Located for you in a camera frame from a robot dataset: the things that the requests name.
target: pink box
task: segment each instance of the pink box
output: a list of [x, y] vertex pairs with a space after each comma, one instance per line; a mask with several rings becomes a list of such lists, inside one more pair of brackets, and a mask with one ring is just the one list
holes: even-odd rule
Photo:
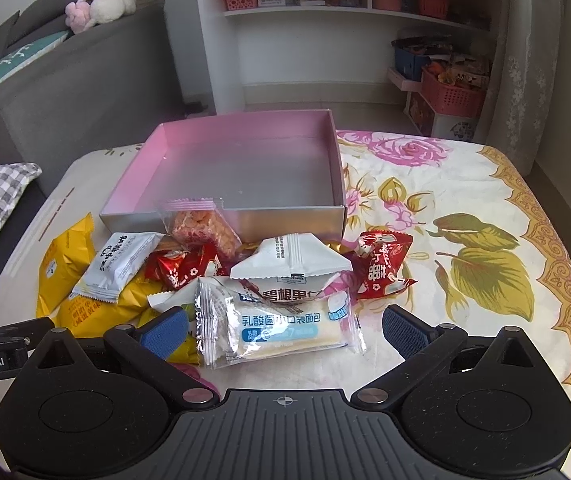
[[253, 112], [160, 124], [101, 211], [112, 232], [164, 232], [159, 204], [220, 198], [243, 242], [290, 233], [341, 240], [345, 189], [329, 110]]

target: tiled floor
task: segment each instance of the tiled floor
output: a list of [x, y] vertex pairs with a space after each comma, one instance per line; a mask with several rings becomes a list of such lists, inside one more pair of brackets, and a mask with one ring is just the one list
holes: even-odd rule
[[367, 103], [271, 103], [246, 105], [247, 112], [262, 110], [315, 110], [329, 108], [339, 130], [366, 130], [416, 135], [401, 106]]

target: teal pillow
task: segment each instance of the teal pillow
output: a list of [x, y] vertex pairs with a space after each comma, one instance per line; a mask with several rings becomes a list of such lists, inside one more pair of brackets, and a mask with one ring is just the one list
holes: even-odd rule
[[0, 83], [35, 59], [47, 54], [68, 37], [69, 31], [56, 32], [18, 48], [0, 59]]

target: white curtain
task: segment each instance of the white curtain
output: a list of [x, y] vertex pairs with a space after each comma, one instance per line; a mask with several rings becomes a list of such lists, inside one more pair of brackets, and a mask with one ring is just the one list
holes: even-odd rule
[[532, 168], [550, 107], [562, 0], [502, 0], [497, 50], [474, 141]]

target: floral bedsheet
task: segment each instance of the floral bedsheet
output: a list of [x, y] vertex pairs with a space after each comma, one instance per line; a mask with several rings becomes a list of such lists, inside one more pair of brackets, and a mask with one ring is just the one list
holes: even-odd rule
[[[463, 142], [338, 134], [348, 209], [344, 244], [353, 246], [362, 231], [381, 226], [413, 236], [401, 272], [418, 283], [392, 300], [431, 325], [450, 320], [472, 335], [523, 327], [571, 399], [571, 261], [507, 158]], [[95, 242], [105, 242], [109, 233], [98, 212], [137, 149], [90, 153], [66, 173], [2, 272], [0, 325], [34, 316], [37, 269], [54, 236], [90, 210]], [[381, 334], [389, 303], [357, 305], [368, 345], [363, 355], [337, 349], [222, 370], [184, 368], [220, 393], [343, 388], [349, 397], [401, 362]], [[0, 399], [9, 382], [0, 382]], [[571, 477], [571, 451], [564, 472]]]

